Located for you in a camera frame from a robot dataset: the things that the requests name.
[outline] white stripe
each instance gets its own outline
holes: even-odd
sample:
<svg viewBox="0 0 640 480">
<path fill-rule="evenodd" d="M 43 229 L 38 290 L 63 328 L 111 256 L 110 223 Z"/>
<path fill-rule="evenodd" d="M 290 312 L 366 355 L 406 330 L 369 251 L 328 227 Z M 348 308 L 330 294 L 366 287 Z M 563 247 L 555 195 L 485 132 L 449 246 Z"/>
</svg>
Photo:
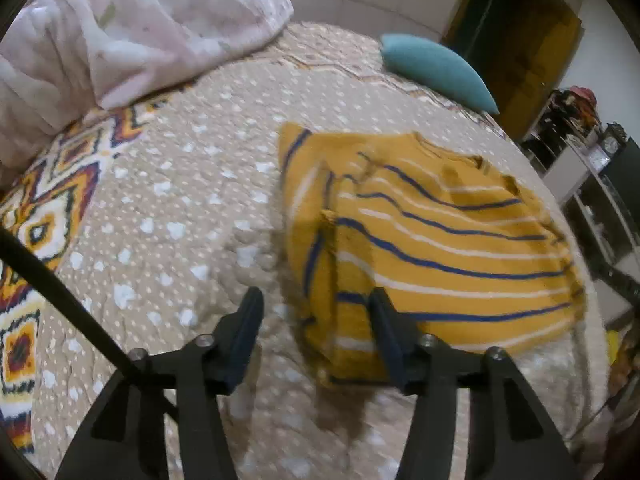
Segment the white stripe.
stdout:
<svg viewBox="0 0 640 480">
<path fill-rule="evenodd" d="M 453 348 L 458 350 L 464 350 L 467 352 L 484 352 L 491 348 L 492 346 L 500 346 L 502 348 L 509 348 L 511 346 L 515 346 L 520 343 L 524 343 L 529 341 L 530 339 L 534 339 L 556 330 L 559 330 L 566 325 L 569 325 L 573 322 L 573 319 L 563 319 L 551 326 L 547 326 L 541 330 L 537 330 L 536 332 L 531 332 L 529 334 L 513 337 L 511 339 L 506 339 L 504 341 L 494 341 L 491 343 L 472 343 L 472 344 L 462 344 L 462 345 L 452 345 Z M 357 350 L 359 352 L 370 352 L 373 353 L 376 350 L 376 345 L 372 340 L 367 339 L 355 339 L 353 337 L 337 337 L 335 339 L 335 345 L 339 348 L 343 348 L 345 350 Z"/>
<path fill-rule="evenodd" d="M 361 259 L 357 258 L 351 253 L 340 251 L 337 254 L 338 261 L 349 262 L 360 268 L 364 273 L 368 274 L 372 278 L 376 285 L 388 286 L 395 290 L 404 290 L 405 292 L 416 292 L 417 294 L 435 294 L 438 296 L 452 296 L 454 298 L 479 298 L 479 299 L 491 299 L 491 298 L 543 298 L 545 296 L 551 296 L 553 294 L 561 294 L 563 292 L 569 292 L 567 286 L 561 286 L 559 288 L 544 288 L 542 290 L 536 290 L 533 292 L 471 292 L 468 290 L 449 290 L 447 288 L 437 288 L 435 286 L 423 286 L 415 285 L 414 283 L 396 282 L 391 278 L 382 276 L 375 272 L 369 264 L 366 264 Z"/>
<path fill-rule="evenodd" d="M 293 195 L 293 200 L 291 202 L 291 207 L 287 213 L 287 220 L 290 224 L 293 222 L 296 217 L 296 213 L 302 204 L 302 201 L 305 199 L 306 193 L 309 191 L 309 188 L 312 186 L 316 176 L 318 176 L 318 171 L 320 170 L 320 163 L 318 162 L 300 181 L 300 185 L 296 189 L 296 192 Z"/>
<path fill-rule="evenodd" d="M 501 346 L 501 347 L 504 347 L 504 348 L 508 348 L 510 346 L 515 346 L 515 345 L 517 345 L 519 343 L 524 343 L 525 341 L 528 341 L 530 339 L 549 334 L 549 333 L 554 332 L 555 330 L 559 330 L 562 327 L 564 327 L 566 325 L 569 325 L 569 324 L 571 324 L 573 322 L 574 322 L 573 319 L 563 319 L 562 321 L 559 321 L 558 323 L 555 323 L 555 324 L 553 324 L 551 326 L 547 326 L 546 328 L 543 328 L 543 329 L 538 330 L 536 332 L 531 332 L 529 334 L 513 337 L 513 338 L 507 339 L 505 341 L 495 341 L 493 343 L 478 343 L 478 344 L 467 344 L 467 345 L 455 345 L 453 348 L 457 348 L 458 350 L 465 350 L 465 351 L 468 351 L 468 352 L 485 351 L 488 348 L 491 348 L 492 346 Z"/>
<path fill-rule="evenodd" d="M 440 189 L 444 190 L 444 191 L 448 191 L 450 193 L 473 193 L 476 191 L 504 191 L 504 188 L 502 186 L 457 186 L 457 187 L 449 187 L 446 184 L 443 183 L 443 181 L 440 180 L 440 177 L 436 174 L 433 173 L 433 171 L 429 171 L 425 168 L 423 168 L 420 164 L 418 164 L 417 162 L 414 162 L 408 158 L 401 158 L 399 159 L 401 162 L 406 162 L 407 164 L 411 164 L 414 168 L 417 168 L 418 170 L 420 170 L 421 172 L 429 175 L 436 184 L 438 184 L 438 186 L 440 186 Z"/>
<path fill-rule="evenodd" d="M 406 227 L 404 227 L 402 224 L 399 224 L 398 222 L 396 222 L 393 217 L 391 215 L 388 215 L 386 213 L 381 213 L 379 211 L 373 211 L 371 209 L 364 209 L 364 208 L 359 208 L 358 209 L 363 215 L 365 216 L 373 216 L 374 218 L 380 218 L 381 220 L 387 220 L 389 221 L 398 231 L 400 231 L 401 233 L 406 234 L 407 236 L 409 236 L 410 238 L 412 238 L 413 240 L 419 241 L 419 242 L 425 242 L 433 247 L 437 247 L 439 249 L 442 249 L 443 251 L 447 251 L 447 253 L 452 253 L 452 254 L 459 254 L 460 256 L 479 256 L 481 258 L 493 258 L 495 260 L 555 260 L 556 258 L 559 258 L 560 255 L 557 253 L 545 253 L 545 254 L 517 254 L 517 253 L 489 253 L 486 251 L 470 251 L 470 250 L 464 250 L 464 249 L 456 249 L 454 247 L 449 247 L 446 245 L 443 245 L 439 242 L 437 242 L 436 240 L 432 240 L 431 238 L 427 238 L 426 236 L 422 236 L 416 233 L 413 233 L 411 231 L 409 231 L 409 229 L 407 229 Z"/>
<path fill-rule="evenodd" d="M 391 184 L 386 178 L 382 178 L 381 176 L 375 176 L 371 179 L 372 182 L 379 182 L 381 184 L 387 184 L 394 193 L 396 193 L 397 195 L 401 196 L 403 199 L 405 199 L 409 204 L 411 204 L 414 207 L 418 207 L 420 209 L 424 209 L 425 211 L 433 211 L 436 213 L 442 213 L 443 215 L 448 215 L 454 218 L 459 218 L 461 220 L 466 220 L 467 222 L 471 222 L 472 224 L 478 224 L 478 225 L 484 225 L 484 226 L 503 226 L 503 225 L 510 225 L 510 224 L 520 224 L 520 223 L 525 223 L 525 222 L 537 222 L 538 219 L 535 216 L 521 216 L 519 218 L 507 218 L 507 219 L 503 219 L 503 220 L 492 220 L 492 221 L 480 221 L 480 220 L 474 220 L 473 218 L 469 218 L 466 215 L 461 215 L 459 213 L 454 213 L 453 211 L 449 211 L 446 209 L 441 209 L 439 207 L 432 207 L 432 206 L 428 206 L 426 204 L 422 204 L 419 202 L 416 202 L 415 200 L 412 200 L 411 198 L 409 198 L 407 195 L 405 195 L 400 189 L 398 189 L 397 187 L 395 187 L 393 184 Z"/>
<path fill-rule="evenodd" d="M 338 336 L 334 341 L 335 345 L 345 350 L 357 350 L 359 352 L 373 352 L 375 344 L 370 339 L 356 339 L 353 337 Z"/>
</svg>

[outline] beige quilt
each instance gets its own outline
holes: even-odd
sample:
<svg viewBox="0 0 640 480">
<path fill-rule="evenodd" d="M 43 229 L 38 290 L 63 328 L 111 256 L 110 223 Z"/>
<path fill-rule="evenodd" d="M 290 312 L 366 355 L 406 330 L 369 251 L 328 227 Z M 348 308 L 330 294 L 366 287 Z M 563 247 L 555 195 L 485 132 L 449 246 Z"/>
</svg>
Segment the beige quilt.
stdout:
<svg viewBox="0 0 640 480">
<path fill-rule="evenodd" d="M 282 254 L 276 138 L 280 124 L 407 132 L 480 153 L 536 192 L 568 231 L 551 193 L 490 119 L 382 71 L 378 44 L 324 25 L 293 25 L 267 50 L 175 94 L 104 178 L 60 278 L 125 349 L 179 348 L 239 304 L 266 295 L 250 373 L 221 398 L 240 478 L 391 479 L 414 400 L 388 388 L 326 389 L 294 336 Z M 569 435 L 605 395 L 604 330 L 584 262 L 584 322 L 518 357 L 559 430 Z M 112 368 L 51 307 L 38 338 L 35 455 L 51 477 Z M 468 397 L 460 394 L 452 478 L 463 478 Z M 181 477 L 177 431 L 169 468 Z"/>
</svg>

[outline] pink cloth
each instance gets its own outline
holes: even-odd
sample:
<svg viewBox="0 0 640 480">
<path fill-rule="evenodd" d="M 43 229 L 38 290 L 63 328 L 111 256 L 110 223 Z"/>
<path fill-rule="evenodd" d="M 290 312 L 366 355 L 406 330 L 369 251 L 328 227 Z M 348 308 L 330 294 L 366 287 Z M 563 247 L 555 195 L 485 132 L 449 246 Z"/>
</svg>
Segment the pink cloth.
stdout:
<svg viewBox="0 0 640 480">
<path fill-rule="evenodd" d="M 0 43 L 0 182 L 92 107 L 256 50 L 292 12 L 289 0 L 28 1 Z"/>
</svg>

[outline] screw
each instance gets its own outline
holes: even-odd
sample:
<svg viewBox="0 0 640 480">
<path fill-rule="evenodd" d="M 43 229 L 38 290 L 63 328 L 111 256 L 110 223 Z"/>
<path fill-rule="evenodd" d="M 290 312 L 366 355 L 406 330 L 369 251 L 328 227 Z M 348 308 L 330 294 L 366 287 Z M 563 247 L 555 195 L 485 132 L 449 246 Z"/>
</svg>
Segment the screw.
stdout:
<svg viewBox="0 0 640 480">
<path fill-rule="evenodd" d="M 213 336 L 211 334 L 200 334 L 196 337 L 196 345 L 200 348 L 213 345 Z"/>
<path fill-rule="evenodd" d="M 486 354 L 491 359 L 495 359 L 496 361 L 501 361 L 507 355 L 506 352 L 502 348 L 500 348 L 499 346 L 492 346 L 491 348 L 489 348 L 486 351 Z"/>
<path fill-rule="evenodd" d="M 133 361 L 139 361 L 147 355 L 147 352 L 144 348 L 133 348 L 129 350 L 128 355 Z"/>
<path fill-rule="evenodd" d="M 418 343 L 423 348 L 433 348 L 438 344 L 438 338 L 433 334 L 424 334 Z"/>
</svg>

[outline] black rod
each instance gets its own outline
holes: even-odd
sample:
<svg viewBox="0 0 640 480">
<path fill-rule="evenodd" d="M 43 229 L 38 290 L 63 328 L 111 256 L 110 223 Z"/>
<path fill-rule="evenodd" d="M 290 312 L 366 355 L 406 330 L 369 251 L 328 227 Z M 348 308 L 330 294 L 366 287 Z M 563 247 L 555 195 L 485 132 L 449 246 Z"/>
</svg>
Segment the black rod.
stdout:
<svg viewBox="0 0 640 480">
<path fill-rule="evenodd" d="M 68 288 L 17 238 L 0 226 L 0 259 L 20 274 L 104 355 L 122 374 L 140 378 L 140 371 L 107 331 Z"/>
</svg>

